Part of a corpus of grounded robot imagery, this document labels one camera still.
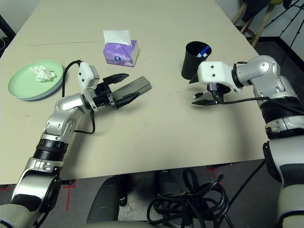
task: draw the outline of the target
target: purple tissue box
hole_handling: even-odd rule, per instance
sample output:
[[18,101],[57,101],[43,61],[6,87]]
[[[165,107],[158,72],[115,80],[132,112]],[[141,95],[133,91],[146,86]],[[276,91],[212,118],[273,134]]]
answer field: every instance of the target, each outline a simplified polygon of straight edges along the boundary
[[107,63],[133,67],[138,55],[137,40],[131,40],[132,46],[109,43],[104,47]]

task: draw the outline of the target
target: light green plate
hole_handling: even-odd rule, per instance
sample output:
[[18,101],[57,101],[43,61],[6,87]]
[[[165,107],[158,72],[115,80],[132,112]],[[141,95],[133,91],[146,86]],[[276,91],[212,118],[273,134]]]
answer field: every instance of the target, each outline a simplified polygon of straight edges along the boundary
[[[30,70],[30,67],[44,66],[54,71],[56,77],[50,81],[39,82],[36,80],[36,74]],[[19,99],[29,99],[42,97],[54,87],[58,87],[58,83],[62,83],[63,68],[61,64],[54,60],[40,60],[25,65],[19,69],[9,80],[9,93]]]

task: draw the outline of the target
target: pen holder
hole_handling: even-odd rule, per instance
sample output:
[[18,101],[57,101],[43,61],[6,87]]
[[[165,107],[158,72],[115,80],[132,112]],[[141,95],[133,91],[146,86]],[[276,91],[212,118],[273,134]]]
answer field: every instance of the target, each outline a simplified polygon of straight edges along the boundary
[[199,64],[208,58],[211,54],[211,48],[206,51],[206,57],[197,57],[197,55],[207,46],[209,45],[199,41],[193,41],[186,45],[186,54],[181,70],[181,76],[183,78],[191,80],[197,75]]

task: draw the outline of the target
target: wall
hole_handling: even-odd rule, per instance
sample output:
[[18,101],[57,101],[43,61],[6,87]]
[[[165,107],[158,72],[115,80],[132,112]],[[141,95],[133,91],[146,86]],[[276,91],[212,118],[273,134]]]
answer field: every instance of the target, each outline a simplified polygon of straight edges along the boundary
[[[40,0],[0,0],[0,14],[17,33]],[[5,34],[0,30],[0,37]]]
[[[229,17],[229,19],[233,19],[236,13],[238,12],[239,8],[243,4],[242,0],[215,0],[215,2],[221,7],[221,9],[225,12],[225,14]],[[301,5],[304,3],[304,0],[299,1],[297,5]],[[278,16],[281,12],[283,12],[285,9],[282,5],[275,6],[275,9],[273,11],[272,18],[275,18]],[[286,12],[284,15],[282,15],[279,19],[277,19],[274,23],[272,23],[269,27],[267,27],[264,32],[262,33],[263,37],[276,37],[279,36],[282,32],[282,30],[288,25],[290,22],[290,19],[294,17],[294,15],[297,13],[299,9],[296,7],[292,7],[288,12]],[[265,15],[266,8],[264,8],[262,11],[260,11],[254,20],[252,21],[250,25],[250,29],[256,33],[262,19]],[[293,38],[296,35],[297,30],[299,29],[302,21],[304,20],[304,10],[302,10],[299,15],[296,17],[296,19],[292,22],[290,27],[285,31],[285,33],[281,36],[281,38],[290,45]],[[239,20],[237,25],[243,25],[244,22]],[[300,58],[304,60],[304,26],[301,29],[302,32],[297,36],[292,49],[298,54]]]

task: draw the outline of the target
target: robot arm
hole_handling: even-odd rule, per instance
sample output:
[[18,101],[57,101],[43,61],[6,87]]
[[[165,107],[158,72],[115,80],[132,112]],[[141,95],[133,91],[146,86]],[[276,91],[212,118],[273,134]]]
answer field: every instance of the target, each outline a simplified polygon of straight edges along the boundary
[[0,206],[0,228],[32,227],[42,213],[48,214],[54,208],[61,186],[59,174],[64,155],[74,132],[77,132],[79,119],[90,113],[93,133],[94,113],[98,107],[111,105],[119,108],[151,88],[150,82],[140,77],[112,93],[109,84],[126,77],[127,74],[117,74],[97,84],[99,75],[95,67],[80,63],[78,81],[83,94],[65,96],[56,103],[34,156],[29,158],[15,187],[11,203]]
[[277,227],[303,227],[303,108],[289,81],[280,75],[280,67],[273,58],[258,56],[242,64],[237,67],[236,64],[228,66],[222,62],[202,62],[198,68],[198,79],[207,85],[214,100],[201,100],[193,104],[230,104],[224,101],[225,93],[240,93],[243,86],[253,86],[270,139],[263,146],[268,172],[282,182]]

